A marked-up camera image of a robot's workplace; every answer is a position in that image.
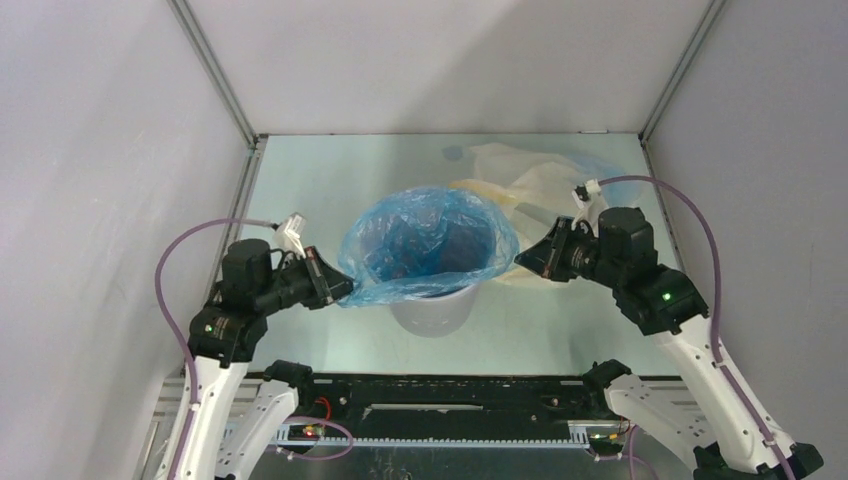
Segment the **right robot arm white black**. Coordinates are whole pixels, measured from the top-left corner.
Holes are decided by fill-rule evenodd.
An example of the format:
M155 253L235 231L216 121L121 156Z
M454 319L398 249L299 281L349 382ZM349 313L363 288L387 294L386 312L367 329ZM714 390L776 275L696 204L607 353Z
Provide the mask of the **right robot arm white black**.
M591 416L633 421L696 479L804 479L823 466L817 448L794 441L736 379L735 363L710 337L706 302L683 272L659 262L640 209L607 209L595 227L560 217L515 262L553 282L582 278L610 288L617 308L675 365L700 409L685 411L608 360L582 377L581 402Z

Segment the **yellowish translucent trash bag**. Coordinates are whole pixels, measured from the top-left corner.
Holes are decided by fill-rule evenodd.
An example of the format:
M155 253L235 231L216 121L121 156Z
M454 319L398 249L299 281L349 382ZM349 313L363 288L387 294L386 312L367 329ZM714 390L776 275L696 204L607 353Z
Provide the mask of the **yellowish translucent trash bag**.
M596 156L562 155L523 150L503 143L450 146L443 149L450 161L472 166L467 179L450 183L495 203L512 225L521 250L548 233L559 216L579 212L572 193L590 180L623 176L625 170Z

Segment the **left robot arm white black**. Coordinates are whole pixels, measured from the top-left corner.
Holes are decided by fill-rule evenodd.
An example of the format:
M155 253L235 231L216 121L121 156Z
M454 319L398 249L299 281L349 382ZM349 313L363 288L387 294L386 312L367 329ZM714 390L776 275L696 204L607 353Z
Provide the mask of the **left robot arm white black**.
M325 308L353 290L352 279L314 247L282 251L279 262L274 253L268 242L247 239L224 255L221 278L189 325L183 396L159 478L245 479L284 421L314 408L312 369L277 360L264 371L243 422L224 434L269 317L294 306Z

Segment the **grey plastic trash bin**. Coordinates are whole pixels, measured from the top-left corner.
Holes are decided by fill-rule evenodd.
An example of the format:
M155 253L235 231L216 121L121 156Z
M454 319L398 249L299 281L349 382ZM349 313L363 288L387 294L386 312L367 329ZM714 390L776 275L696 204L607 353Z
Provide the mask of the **grey plastic trash bin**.
M395 303L389 310L407 332L423 338L440 338L459 330L471 315L479 285L446 294Z

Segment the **blue translucent trash bag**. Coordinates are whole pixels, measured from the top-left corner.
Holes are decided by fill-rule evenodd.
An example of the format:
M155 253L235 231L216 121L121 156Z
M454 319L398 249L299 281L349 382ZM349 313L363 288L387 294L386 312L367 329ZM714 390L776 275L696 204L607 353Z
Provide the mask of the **blue translucent trash bag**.
M338 264L354 287L339 303L361 308L451 294L508 272L519 246L499 206L471 190L395 192L345 234Z

